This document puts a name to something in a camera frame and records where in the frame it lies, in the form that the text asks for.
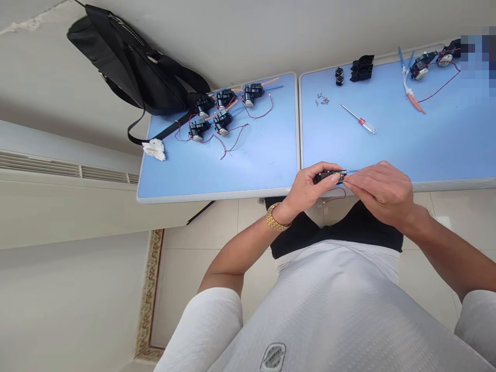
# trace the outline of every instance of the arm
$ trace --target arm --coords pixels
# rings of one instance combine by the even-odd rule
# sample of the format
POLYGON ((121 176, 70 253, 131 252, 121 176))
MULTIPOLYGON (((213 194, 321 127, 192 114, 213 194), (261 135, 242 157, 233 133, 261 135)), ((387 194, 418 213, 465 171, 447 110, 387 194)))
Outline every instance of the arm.
POLYGON ((416 243, 461 301, 476 289, 496 292, 496 263, 415 204, 407 175, 382 161, 346 176, 345 186, 378 220, 416 243))
MULTIPOLYGON (((288 225, 304 210, 310 208, 326 191, 333 188, 339 175, 327 177, 318 184, 313 178, 323 171, 341 171, 336 164, 320 162, 298 172, 288 196, 272 211, 274 219, 288 225)), ((210 264, 198 293, 213 287, 231 288, 241 295, 245 272, 260 258, 267 247, 278 237, 265 217, 229 240, 210 264)))

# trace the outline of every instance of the screwdriver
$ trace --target screwdriver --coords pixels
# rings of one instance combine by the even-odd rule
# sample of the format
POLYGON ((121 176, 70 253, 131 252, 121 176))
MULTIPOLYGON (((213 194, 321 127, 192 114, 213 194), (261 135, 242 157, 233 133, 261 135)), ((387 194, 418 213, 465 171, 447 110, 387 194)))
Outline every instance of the screwdriver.
POLYGON ((368 130, 370 133, 372 134, 375 134, 376 133, 376 129, 371 126, 369 123, 367 123, 364 119, 362 118, 359 118, 357 115, 355 115, 353 112, 349 111, 346 107, 344 107, 343 105, 341 105, 346 111, 348 111, 351 115, 353 115, 355 118, 358 119, 358 122, 366 129, 368 130))

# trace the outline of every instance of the white shirt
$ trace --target white shirt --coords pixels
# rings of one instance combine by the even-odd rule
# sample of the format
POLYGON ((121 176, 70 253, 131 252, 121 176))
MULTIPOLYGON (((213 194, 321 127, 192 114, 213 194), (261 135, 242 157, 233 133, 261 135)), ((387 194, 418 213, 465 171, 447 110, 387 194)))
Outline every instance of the white shirt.
POLYGON ((155 371, 495 371, 496 293, 469 293, 453 334, 398 287, 398 263, 394 250, 334 240, 287 254, 244 326, 239 296, 207 289, 155 371))

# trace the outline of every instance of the white tissue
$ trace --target white tissue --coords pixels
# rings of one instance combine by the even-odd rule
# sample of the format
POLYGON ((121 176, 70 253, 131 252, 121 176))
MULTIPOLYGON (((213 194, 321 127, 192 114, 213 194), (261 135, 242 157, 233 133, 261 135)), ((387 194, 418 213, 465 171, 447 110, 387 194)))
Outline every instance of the white tissue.
POLYGON ((151 139, 150 143, 143 142, 143 150, 146 155, 153 156, 160 161, 165 160, 164 144, 159 139, 151 139))

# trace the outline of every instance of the white sleeve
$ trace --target white sleeve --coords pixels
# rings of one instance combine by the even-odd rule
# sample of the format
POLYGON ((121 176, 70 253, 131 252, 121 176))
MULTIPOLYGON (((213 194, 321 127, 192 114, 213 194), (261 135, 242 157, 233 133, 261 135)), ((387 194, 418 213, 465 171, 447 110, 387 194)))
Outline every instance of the white sleeve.
POLYGON ((206 371, 243 327, 238 294, 229 288, 200 292, 181 320, 154 372, 206 371))
POLYGON ((455 334, 496 367, 496 293, 476 290, 463 299, 455 334))

